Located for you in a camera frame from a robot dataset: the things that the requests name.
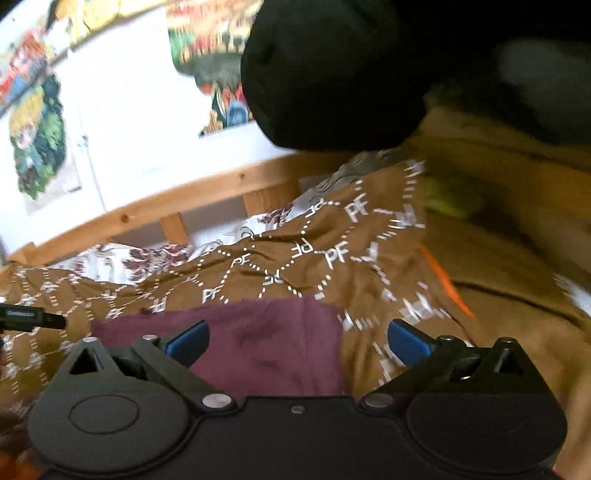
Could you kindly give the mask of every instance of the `wooden post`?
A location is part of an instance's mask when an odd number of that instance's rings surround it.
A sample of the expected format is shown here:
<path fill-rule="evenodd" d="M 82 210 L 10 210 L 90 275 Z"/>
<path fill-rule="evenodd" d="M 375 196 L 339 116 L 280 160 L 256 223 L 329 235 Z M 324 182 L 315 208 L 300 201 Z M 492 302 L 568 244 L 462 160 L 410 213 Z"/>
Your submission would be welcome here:
<path fill-rule="evenodd" d="M 242 195 L 242 200 L 244 201 L 246 214 L 251 216 L 283 208 L 289 202 L 298 198 L 299 195 L 300 185 L 298 181 L 290 180 L 274 187 L 245 193 Z"/>
<path fill-rule="evenodd" d="M 12 255 L 8 257 L 9 260 L 22 263 L 23 265 L 30 265 L 36 267 L 34 262 L 35 244 L 30 242 L 24 247 L 19 248 Z"/>
<path fill-rule="evenodd" d="M 3 297 L 8 292 L 10 284 L 10 267 L 0 267 L 0 297 Z"/>
<path fill-rule="evenodd" d="M 160 219 L 160 226 L 171 244 L 188 245 L 190 242 L 180 213 L 173 213 Z"/>

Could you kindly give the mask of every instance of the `anime poster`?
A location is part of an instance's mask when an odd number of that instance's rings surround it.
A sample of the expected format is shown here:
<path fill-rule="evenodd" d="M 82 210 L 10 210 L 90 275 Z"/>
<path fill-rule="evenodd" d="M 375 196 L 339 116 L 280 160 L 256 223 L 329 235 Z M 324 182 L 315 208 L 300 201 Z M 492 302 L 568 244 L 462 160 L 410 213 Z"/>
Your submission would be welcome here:
<path fill-rule="evenodd" d="M 28 214 L 80 189 L 59 93 L 60 83 L 51 75 L 31 88 L 9 119 L 18 189 Z"/>
<path fill-rule="evenodd" d="M 0 116 L 47 66 L 116 18 L 165 0 L 53 0 L 48 10 L 0 54 Z"/>
<path fill-rule="evenodd" d="M 178 72 L 212 97 L 206 135 L 252 120 L 242 93 L 240 59 L 262 0 L 181 0 L 166 6 Z"/>
<path fill-rule="evenodd" d="M 49 9 L 46 43 L 50 61 L 84 41 L 116 18 L 161 5 L 165 0 L 55 0 Z"/>
<path fill-rule="evenodd" d="M 47 13 L 0 55 L 0 116 L 35 82 L 47 66 L 43 41 L 46 22 Z"/>

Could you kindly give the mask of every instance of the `tan fabric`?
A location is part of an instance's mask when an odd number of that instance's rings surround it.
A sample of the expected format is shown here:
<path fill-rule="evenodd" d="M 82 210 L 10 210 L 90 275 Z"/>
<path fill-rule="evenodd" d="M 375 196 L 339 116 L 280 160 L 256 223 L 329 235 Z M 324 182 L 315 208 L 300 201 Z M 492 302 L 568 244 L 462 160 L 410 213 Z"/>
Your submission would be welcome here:
<path fill-rule="evenodd" d="M 343 366 L 356 396 L 403 370 L 385 347 L 385 329 L 394 317 L 432 336 L 452 334 L 475 345 L 490 345 L 500 335 L 518 338 L 569 418 L 558 471 L 568 480 L 589 478 L 589 319 L 529 250 L 466 222 L 425 214 L 422 170 L 420 162 L 410 160 L 370 174 L 276 231 L 222 246 L 138 287 L 12 266 L 10 303 L 62 312 L 69 322 L 65 332 L 10 334 L 9 377 L 0 382 L 0 407 L 39 392 L 69 342 L 88 333 L 90 321 L 116 321 L 141 308 L 177 310 L 204 301 L 315 295 L 342 312 Z M 420 253 L 421 242 L 473 316 L 446 295 Z"/>
<path fill-rule="evenodd" d="M 429 137 L 488 145 L 497 150 L 499 155 L 519 152 L 591 172 L 591 145 L 545 144 L 493 119 L 443 106 L 429 109 L 419 131 Z"/>
<path fill-rule="evenodd" d="M 557 271 L 591 290 L 591 223 L 568 217 L 558 210 L 504 197 L 504 209 L 519 229 L 557 268 Z"/>
<path fill-rule="evenodd" d="M 314 295 L 342 311 L 345 342 L 363 345 L 343 352 L 354 379 L 352 391 L 360 395 L 377 387 L 398 371 L 384 348 L 384 331 L 393 317 L 437 319 L 446 332 L 463 335 L 447 317 L 451 314 L 439 310 L 445 307 L 429 290 L 417 254 L 426 231 L 417 202 L 423 171 L 422 162 L 409 160 L 368 175 L 276 231 L 219 247 L 138 287 L 14 266 L 9 303 L 61 312 L 68 328 L 9 334 L 8 378 L 0 383 L 0 401 L 11 404 L 39 392 L 71 342 L 87 334 L 90 321 L 116 319 L 142 308 L 181 310 L 204 301 L 292 295 Z M 367 367 L 360 361 L 365 358 Z"/>
<path fill-rule="evenodd" d="M 449 217 L 429 214 L 427 222 L 425 245 L 478 319 L 455 312 L 467 335 L 482 346 L 500 336 L 519 340 L 569 422 L 557 471 L 567 480 L 591 478 L 591 319 L 523 246 Z"/>

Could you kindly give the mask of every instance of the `orange object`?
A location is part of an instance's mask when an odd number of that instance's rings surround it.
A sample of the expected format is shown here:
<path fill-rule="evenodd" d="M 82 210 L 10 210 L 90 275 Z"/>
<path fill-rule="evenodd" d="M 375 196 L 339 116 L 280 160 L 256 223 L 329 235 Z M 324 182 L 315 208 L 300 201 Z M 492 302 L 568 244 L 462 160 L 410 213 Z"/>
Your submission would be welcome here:
<path fill-rule="evenodd" d="M 45 55 L 45 45 L 37 38 L 36 34 L 39 35 L 34 30 L 26 32 L 20 46 L 20 48 L 27 49 L 29 60 L 34 60 Z"/>
<path fill-rule="evenodd" d="M 41 472 L 26 462 L 0 453 L 0 478 L 2 480 L 36 480 Z"/>
<path fill-rule="evenodd" d="M 431 254 L 427 247 L 421 244 L 419 245 L 419 250 L 429 264 L 429 267 L 431 267 L 431 269 L 435 272 L 435 275 L 437 275 L 437 278 L 439 279 L 439 282 L 441 282 L 441 286 L 443 287 L 443 291 L 446 293 L 446 295 L 450 297 L 460 308 L 460 310 L 466 315 L 468 315 L 470 318 L 475 318 L 472 311 L 462 300 L 458 290 L 453 286 L 452 279 L 449 278 L 447 272 L 441 267 L 439 262 L 435 260 L 435 257 Z"/>
<path fill-rule="evenodd" d="M 6 97 L 8 92 L 10 92 L 10 87 L 12 86 L 13 81 L 14 71 L 11 69 L 11 71 L 7 73 L 7 75 L 0 82 L 0 103 L 6 102 Z"/>

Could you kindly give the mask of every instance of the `brown blanket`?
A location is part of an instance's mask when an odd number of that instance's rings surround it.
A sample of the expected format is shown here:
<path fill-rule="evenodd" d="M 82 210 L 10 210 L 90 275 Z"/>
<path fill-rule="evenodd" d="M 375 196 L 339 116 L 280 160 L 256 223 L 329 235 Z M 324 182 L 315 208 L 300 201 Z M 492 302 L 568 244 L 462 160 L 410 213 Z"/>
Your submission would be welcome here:
<path fill-rule="evenodd" d="M 142 308 L 157 312 L 311 295 L 341 313 L 342 363 L 356 396 L 402 371 L 385 346 L 393 317 L 433 336 L 452 334 L 475 345 L 516 337 L 569 418 L 558 471 L 569 480 L 589 478 L 589 319 L 529 250 L 466 222 L 423 212 L 423 171 L 419 159 L 377 171 L 276 231 L 220 247 L 138 287 L 13 266 L 8 301 L 61 312 L 69 324 L 64 332 L 10 334 L 0 401 L 8 405 L 39 392 L 71 342 L 87 335 L 90 322 Z"/>

